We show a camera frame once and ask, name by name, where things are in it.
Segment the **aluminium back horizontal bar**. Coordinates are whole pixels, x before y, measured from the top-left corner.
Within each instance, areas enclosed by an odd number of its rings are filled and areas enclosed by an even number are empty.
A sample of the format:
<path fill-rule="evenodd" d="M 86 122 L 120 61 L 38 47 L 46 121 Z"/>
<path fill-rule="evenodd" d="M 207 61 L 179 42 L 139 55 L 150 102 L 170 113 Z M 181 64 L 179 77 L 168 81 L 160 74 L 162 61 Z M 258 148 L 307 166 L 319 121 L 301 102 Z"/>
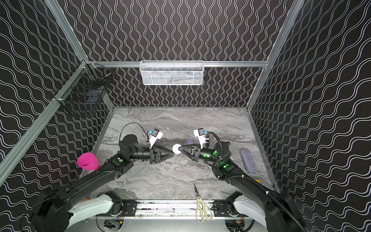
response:
<path fill-rule="evenodd" d="M 247 68 L 268 67 L 268 61 L 89 61 L 88 64 L 101 65 L 107 68 L 139 68 L 144 65 L 155 65 L 158 67 L 170 66 L 171 64 L 181 66 L 195 66 L 205 68 Z"/>

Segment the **aluminium corner frame post left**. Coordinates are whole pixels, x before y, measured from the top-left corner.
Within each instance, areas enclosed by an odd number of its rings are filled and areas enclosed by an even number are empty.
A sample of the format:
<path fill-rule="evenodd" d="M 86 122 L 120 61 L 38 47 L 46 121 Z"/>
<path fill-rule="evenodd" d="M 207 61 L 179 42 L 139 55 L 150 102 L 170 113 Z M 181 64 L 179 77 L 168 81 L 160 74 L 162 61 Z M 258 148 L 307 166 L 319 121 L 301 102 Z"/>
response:
<path fill-rule="evenodd" d="M 45 0 L 44 1 L 53 17 L 55 18 L 58 26 L 63 31 L 68 43 L 72 47 L 75 55 L 80 61 L 88 61 L 88 56 L 82 48 L 81 43 L 77 39 L 76 34 L 73 31 L 63 9 L 59 5 L 58 1 L 55 0 Z"/>

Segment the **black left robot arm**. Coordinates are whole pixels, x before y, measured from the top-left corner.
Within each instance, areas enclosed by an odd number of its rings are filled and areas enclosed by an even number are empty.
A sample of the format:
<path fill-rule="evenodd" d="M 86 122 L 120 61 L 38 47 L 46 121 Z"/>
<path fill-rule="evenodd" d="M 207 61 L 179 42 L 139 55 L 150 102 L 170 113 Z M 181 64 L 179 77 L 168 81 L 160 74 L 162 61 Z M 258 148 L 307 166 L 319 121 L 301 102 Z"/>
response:
<path fill-rule="evenodd" d="M 58 190 L 48 188 L 40 193 L 32 207 L 29 220 L 38 232 L 63 232 L 86 218 L 99 214 L 120 215 L 121 199 L 113 192 L 82 202 L 83 197 L 102 185 L 113 181 L 134 165 L 135 160 L 160 163 L 174 156 L 162 145 L 141 147 L 136 135 L 126 135 L 118 143 L 120 150 L 100 168 Z"/>

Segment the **beige handled scissors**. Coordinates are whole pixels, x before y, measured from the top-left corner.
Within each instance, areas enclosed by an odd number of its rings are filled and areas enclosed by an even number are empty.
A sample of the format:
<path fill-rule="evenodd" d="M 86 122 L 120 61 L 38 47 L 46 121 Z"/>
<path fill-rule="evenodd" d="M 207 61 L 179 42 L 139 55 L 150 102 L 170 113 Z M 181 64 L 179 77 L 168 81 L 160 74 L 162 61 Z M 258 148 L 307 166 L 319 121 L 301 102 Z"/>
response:
<path fill-rule="evenodd" d="M 212 210 L 205 204 L 203 201 L 199 190 L 194 183 L 194 190 L 196 194 L 196 213 L 195 217 L 198 223 L 204 223 L 205 220 L 210 221 L 213 219 L 213 212 Z"/>

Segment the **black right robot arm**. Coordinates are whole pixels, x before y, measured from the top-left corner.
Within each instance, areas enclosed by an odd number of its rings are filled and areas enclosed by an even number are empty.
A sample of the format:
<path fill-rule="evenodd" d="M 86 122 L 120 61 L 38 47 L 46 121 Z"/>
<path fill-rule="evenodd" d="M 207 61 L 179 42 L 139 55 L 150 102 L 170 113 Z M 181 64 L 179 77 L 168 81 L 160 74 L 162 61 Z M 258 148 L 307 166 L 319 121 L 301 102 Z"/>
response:
<path fill-rule="evenodd" d="M 236 187 L 240 195 L 232 201 L 236 214 L 248 216 L 269 232 L 304 232 L 305 223 L 293 198 L 278 193 L 246 174 L 231 159 L 230 142 L 214 132 L 199 136 L 199 144 L 175 145 L 174 150 L 194 161 L 211 165 L 214 176 Z"/>

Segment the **purple earbud charging case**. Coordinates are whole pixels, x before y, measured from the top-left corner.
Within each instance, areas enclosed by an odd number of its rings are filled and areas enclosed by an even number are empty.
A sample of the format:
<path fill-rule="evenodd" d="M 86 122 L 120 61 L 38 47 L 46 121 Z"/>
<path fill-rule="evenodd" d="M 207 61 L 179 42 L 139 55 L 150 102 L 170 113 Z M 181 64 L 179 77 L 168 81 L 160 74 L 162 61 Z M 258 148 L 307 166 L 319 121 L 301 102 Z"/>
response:
<path fill-rule="evenodd" d="M 176 155 L 181 154 L 181 151 L 179 150 L 180 147 L 181 147 L 180 144 L 174 144 L 173 147 L 172 147 L 173 153 L 176 154 Z"/>

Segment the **aluminium left side bar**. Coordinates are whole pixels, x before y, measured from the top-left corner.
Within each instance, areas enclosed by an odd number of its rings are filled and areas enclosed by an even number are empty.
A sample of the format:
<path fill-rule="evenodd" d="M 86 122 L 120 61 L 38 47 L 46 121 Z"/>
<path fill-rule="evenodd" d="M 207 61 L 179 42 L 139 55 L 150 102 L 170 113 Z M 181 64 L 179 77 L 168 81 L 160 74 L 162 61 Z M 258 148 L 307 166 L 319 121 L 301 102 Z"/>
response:
<path fill-rule="evenodd" d="M 46 108 L 41 112 L 37 119 L 27 129 L 24 135 L 18 140 L 15 146 L 1 161 L 1 184 L 9 177 L 17 164 L 24 157 L 30 146 L 38 138 L 45 126 L 60 108 L 62 102 L 70 94 L 72 88 L 81 79 L 81 73 L 86 70 L 87 63 L 82 61 L 69 80 L 63 85 L 55 97 L 50 101 Z"/>

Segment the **aluminium corner frame post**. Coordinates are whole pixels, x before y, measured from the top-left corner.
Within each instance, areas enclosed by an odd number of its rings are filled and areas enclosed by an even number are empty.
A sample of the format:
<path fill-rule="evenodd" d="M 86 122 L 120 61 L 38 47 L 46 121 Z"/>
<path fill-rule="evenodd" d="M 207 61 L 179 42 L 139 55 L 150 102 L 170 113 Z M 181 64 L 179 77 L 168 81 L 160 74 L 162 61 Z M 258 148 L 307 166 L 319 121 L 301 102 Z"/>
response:
<path fill-rule="evenodd" d="M 88 61 L 88 56 L 82 48 L 81 43 L 77 39 L 76 34 L 73 31 L 63 9 L 59 5 L 58 1 L 55 0 L 45 0 L 44 1 L 53 17 L 55 18 L 58 26 L 63 31 L 68 43 L 72 47 L 75 55 L 80 61 Z"/>
<path fill-rule="evenodd" d="M 268 57 L 268 65 L 266 68 L 263 69 L 257 84 L 251 94 L 250 100 L 247 104 L 247 111 L 251 112 L 251 110 L 254 107 L 254 104 L 256 103 L 256 100 L 259 96 L 259 93 L 261 92 L 264 83 L 266 82 L 268 75 L 270 74 L 270 71 L 272 70 L 280 51 L 283 47 L 283 45 L 286 42 L 286 39 L 295 23 L 295 20 L 300 13 L 301 9 L 303 8 L 305 1 L 304 0 L 296 0 L 293 2 L 291 9 L 289 10 L 287 17 L 285 19 L 285 22 L 282 26 L 282 29 L 280 30 L 278 37 L 274 43 L 274 46 L 272 48 L 272 51 Z"/>

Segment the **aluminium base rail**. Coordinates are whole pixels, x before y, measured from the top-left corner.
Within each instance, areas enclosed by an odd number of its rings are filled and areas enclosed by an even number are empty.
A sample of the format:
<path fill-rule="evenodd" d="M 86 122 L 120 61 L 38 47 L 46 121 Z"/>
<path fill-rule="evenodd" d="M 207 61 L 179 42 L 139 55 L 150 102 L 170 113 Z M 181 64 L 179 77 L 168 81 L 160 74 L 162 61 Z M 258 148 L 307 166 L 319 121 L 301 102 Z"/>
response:
<path fill-rule="evenodd" d="M 212 210 L 213 219 L 239 219 L 239 214 L 265 222 L 264 210 L 252 200 L 240 196 L 234 202 L 205 200 Z M 105 218 L 132 219 L 195 219 L 196 200 L 124 200 L 123 212 L 118 216 L 100 214 Z"/>

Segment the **aluminium corner frame post right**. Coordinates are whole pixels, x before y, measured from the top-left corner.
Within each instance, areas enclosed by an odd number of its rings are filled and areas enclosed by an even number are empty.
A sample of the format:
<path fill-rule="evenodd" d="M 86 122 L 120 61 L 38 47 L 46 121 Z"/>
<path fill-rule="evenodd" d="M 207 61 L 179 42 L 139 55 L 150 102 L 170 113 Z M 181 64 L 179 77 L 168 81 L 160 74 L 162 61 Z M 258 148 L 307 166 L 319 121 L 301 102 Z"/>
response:
<path fill-rule="evenodd" d="M 259 96 L 259 93 L 261 92 L 264 83 L 266 82 L 268 75 L 270 74 L 270 71 L 272 70 L 280 51 L 283 47 L 283 45 L 286 42 L 286 39 L 295 23 L 295 20 L 300 13 L 301 9 L 303 8 L 305 1 L 304 0 L 296 0 L 293 2 L 291 9 L 289 10 L 287 17 L 285 19 L 285 22 L 282 26 L 282 29 L 280 30 L 278 37 L 274 43 L 274 46 L 272 48 L 272 51 L 268 57 L 268 65 L 266 68 L 263 69 L 257 84 L 251 94 L 250 100 L 247 104 L 247 111 L 251 112 L 251 110 L 254 107 L 254 104 L 256 103 L 256 100 Z"/>

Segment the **grey purple glasses case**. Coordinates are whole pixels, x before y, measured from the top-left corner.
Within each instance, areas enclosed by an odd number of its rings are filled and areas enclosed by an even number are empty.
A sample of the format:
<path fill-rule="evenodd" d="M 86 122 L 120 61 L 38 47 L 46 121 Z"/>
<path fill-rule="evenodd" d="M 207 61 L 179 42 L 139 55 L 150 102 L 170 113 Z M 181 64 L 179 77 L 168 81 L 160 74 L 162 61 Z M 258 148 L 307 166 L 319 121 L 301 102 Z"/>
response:
<path fill-rule="evenodd" d="M 256 164 L 254 162 L 254 159 L 250 153 L 250 151 L 246 148 L 243 148 L 240 150 L 240 156 L 243 162 L 243 165 L 245 167 L 245 170 L 249 174 L 256 174 L 258 169 L 256 167 Z"/>

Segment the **pink plastic goblet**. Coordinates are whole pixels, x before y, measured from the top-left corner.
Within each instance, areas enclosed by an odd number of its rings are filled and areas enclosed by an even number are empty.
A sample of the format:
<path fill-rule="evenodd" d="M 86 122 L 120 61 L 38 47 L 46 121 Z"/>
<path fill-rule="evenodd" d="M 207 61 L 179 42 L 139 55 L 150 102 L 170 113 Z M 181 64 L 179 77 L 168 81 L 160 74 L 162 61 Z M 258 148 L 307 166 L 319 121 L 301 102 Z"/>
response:
<path fill-rule="evenodd" d="M 78 160 L 77 165 L 87 171 L 95 171 L 100 168 L 99 160 L 93 153 L 84 153 Z"/>

